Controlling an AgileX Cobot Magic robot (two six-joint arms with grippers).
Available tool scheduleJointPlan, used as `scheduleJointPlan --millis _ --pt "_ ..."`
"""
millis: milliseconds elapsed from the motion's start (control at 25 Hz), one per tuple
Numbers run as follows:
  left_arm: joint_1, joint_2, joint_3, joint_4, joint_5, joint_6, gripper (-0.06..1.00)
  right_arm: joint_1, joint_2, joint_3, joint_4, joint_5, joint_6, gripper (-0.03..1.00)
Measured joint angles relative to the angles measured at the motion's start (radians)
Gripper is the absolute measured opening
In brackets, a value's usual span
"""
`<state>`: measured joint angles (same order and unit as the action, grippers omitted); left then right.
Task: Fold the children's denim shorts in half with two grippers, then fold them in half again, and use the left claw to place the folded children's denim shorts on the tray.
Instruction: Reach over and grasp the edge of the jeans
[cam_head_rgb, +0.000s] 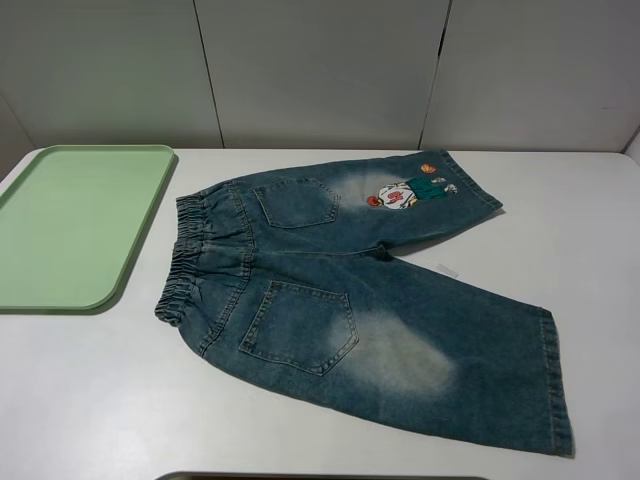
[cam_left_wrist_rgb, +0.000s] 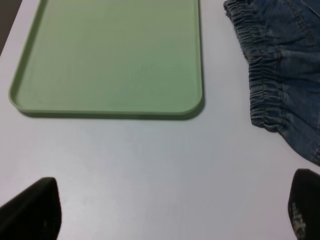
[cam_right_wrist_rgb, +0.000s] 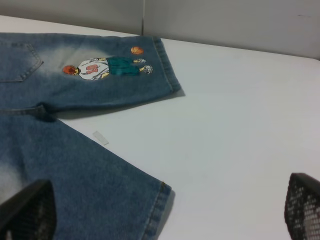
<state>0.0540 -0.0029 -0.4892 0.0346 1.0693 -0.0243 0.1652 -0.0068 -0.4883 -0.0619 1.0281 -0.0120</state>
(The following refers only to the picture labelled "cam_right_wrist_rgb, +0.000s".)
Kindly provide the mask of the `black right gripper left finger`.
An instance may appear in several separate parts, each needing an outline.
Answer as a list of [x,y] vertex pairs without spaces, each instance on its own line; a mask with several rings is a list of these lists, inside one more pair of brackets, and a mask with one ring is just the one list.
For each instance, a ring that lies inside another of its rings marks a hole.
[[56,203],[50,180],[38,179],[0,205],[2,240],[52,240]]

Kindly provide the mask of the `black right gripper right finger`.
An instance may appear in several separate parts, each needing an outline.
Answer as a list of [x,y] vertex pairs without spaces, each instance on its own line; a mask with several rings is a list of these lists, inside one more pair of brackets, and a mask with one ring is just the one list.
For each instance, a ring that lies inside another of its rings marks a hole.
[[292,173],[284,206],[284,221],[292,240],[320,239],[320,182]]

